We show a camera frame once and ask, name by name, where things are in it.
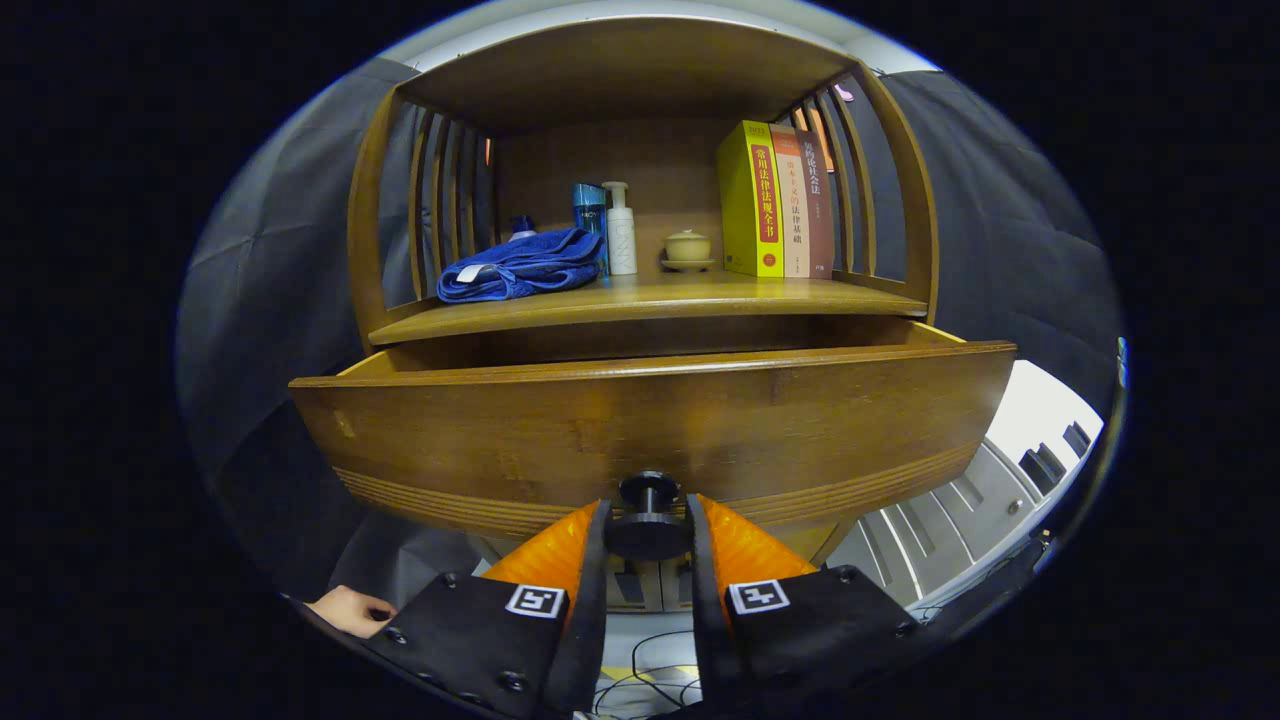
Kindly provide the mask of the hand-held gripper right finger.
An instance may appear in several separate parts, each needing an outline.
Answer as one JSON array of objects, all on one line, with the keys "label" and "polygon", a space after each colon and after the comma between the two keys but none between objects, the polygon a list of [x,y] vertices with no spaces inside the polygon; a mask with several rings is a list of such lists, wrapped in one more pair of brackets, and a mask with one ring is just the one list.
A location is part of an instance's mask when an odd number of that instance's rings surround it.
[{"label": "hand-held gripper right finger", "polygon": [[895,673],[919,621],[858,568],[819,569],[724,503],[687,497],[701,700],[718,716],[827,715]]}]

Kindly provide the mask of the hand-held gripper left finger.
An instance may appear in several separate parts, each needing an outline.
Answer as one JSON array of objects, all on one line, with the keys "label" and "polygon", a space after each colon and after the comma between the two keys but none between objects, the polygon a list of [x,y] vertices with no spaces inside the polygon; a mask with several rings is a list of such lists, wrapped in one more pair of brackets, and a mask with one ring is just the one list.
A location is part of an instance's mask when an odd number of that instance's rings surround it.
[{"label": "hand-held gripper left finger", "polygon": [[605,643],[611,514],[598,500],[480,577],[440,574],[366,642],[367,652],[472,717],[588,711]]}]

